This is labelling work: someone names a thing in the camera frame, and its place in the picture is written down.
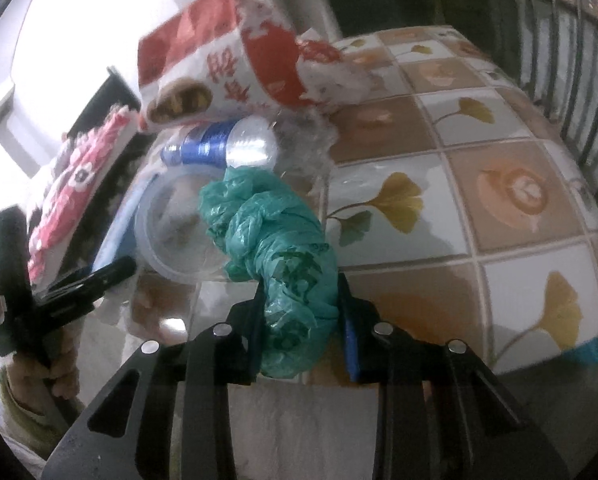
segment plastic water bottle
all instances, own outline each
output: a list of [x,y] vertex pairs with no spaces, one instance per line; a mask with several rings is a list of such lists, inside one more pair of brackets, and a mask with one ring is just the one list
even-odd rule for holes
[[272,170],[278,156],[272,125],[260,116],[196,126],[183,141],[161,150],[166,166],[210,164],[217,168],[258,166]]

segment pink patterned bag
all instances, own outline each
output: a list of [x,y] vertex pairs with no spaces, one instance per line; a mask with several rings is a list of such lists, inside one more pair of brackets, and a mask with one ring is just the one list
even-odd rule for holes
[[354,104],[371,83],[314,31],[297,38],[256,0],[197,0],[139,43],[141,127],[162,130],[280,107]]
[[[41,221],[30,235],[31,283],[39,285],[48,280],[45,270],[53,249],[73,234],[96,186],[105,176],[113,150],[118,152],[134,135],[136,123],[136,113],[125,107],[111,114],[103,126],[77,140],[66,169],[44,200]],[[53,260],[60,261],[61,256]]]

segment red and white paper bag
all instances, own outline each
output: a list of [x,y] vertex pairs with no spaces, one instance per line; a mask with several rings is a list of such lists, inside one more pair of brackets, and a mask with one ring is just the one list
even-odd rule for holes
[[139,43],[141,126],[219,121],[280,107],[355,104],[364,70],[313,31],[296,37],[256,0],[197,0]]

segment metal screw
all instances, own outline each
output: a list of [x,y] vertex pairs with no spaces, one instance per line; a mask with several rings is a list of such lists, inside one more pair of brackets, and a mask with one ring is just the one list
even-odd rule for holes
[[226,337],[232,333],[232,327],[227,323],[219,323],[214,326],[212,333],[217,337]]
[[468,349],[468,346],[460,339],[453,339],[448,343],[448,349],[453,354],[465,354],[465,351]]
[[141,345],[141,351],[144,354],[154,354],[159,349],[159,343],[156,341],[146,341]]
[[385,321],[381,321],[374,326],[374,331],[379,335],[390,335],[394,332],[394,327]]

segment plastic lid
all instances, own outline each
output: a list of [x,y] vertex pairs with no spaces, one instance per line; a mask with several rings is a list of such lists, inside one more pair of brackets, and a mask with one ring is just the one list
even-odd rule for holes
[[205,233],[207,225],[197,211],[199,190],[221,180],[223,173],[200,164],[169,168],[141,197],[134,218],[137,247],[164,278],[193,284],[228,261]]

